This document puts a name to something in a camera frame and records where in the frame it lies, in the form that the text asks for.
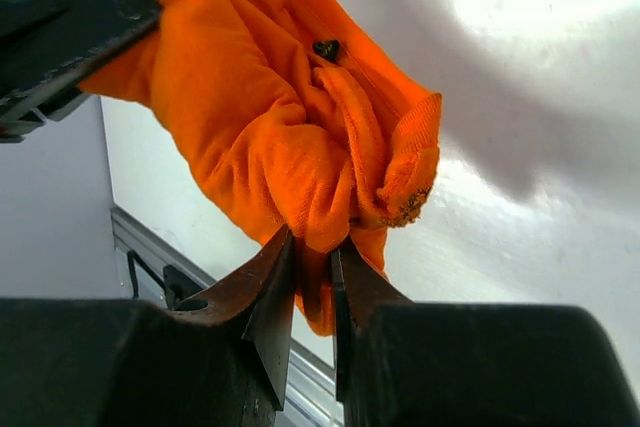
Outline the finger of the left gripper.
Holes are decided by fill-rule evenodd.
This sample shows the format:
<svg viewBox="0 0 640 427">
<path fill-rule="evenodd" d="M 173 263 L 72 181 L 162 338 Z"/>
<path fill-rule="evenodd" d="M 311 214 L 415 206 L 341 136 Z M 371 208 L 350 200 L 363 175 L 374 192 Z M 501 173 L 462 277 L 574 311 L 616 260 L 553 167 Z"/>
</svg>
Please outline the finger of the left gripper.
<svg viewBox="0 0 640 427">
<path fill-rule="evenodd" d="M 157 0 L 1 0 L 1 139 L 21 142 L 87 94 L 80 83 L 153 31 Z"/>
</svg>

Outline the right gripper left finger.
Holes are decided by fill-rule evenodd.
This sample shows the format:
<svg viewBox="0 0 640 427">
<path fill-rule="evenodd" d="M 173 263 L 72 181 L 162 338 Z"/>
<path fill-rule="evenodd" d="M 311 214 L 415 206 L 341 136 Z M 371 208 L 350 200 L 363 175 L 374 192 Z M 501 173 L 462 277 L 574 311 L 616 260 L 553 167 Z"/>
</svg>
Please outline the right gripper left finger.
<svg viewBox="0 0 640 427">
<path fill-rule="evenodd" d="M 174 317 L 196 325 L 235 328 L 251 369 L 277 410 L 285 404 L 295 295 L 294 237 L 287 227 L 249 261 L 185 299 Z"/>
</svg>

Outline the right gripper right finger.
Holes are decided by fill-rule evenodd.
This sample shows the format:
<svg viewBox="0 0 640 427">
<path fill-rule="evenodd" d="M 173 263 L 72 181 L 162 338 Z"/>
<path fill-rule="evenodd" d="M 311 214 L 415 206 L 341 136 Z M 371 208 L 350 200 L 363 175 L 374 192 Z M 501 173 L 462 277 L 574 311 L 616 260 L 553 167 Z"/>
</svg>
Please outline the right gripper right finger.
<svg viewBox="0 0 640 427">
<path fill-rule="evenodd" d="M 364 260 L 351 237 L 331 253 L 330 261 L 336 399 L 345 402 L 355 362 L 357 334 L 381 305 L 404 305 L 412 301 Z"/>
</svg>

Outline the orange t shirt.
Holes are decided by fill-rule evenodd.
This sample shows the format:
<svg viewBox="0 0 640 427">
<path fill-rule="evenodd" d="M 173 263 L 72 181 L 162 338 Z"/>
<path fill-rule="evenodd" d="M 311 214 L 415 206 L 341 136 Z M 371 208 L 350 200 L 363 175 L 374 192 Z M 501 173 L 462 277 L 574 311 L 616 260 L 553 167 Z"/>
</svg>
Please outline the orange t shirt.
<svg viewBox="0 0 640 427">
<path fill-rule="evenodd" d="M 157 32 L 82 83 L 147 106 L 204 195 L 248 237 L 296 240 L 296 302 L 329 335 L 329 254 L 384 267 L 433 187 L 442 98 L 336 0 L 158 0 Z"/>
</svg>

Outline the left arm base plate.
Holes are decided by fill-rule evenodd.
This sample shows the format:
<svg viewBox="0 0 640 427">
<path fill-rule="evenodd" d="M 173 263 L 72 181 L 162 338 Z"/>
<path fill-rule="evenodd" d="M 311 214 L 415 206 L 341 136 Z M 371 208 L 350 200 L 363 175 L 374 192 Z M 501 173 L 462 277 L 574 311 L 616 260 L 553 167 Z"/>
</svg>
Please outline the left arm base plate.
<svg viewBox="0 0 640 427">
<path fill-rule="evenodd" d="M 165 302 L 170 310 L 175 310 L 185 299 L 203 289 L 201 284 L 172 265 L 163 268 L 163 286 Z"/>
</svg>

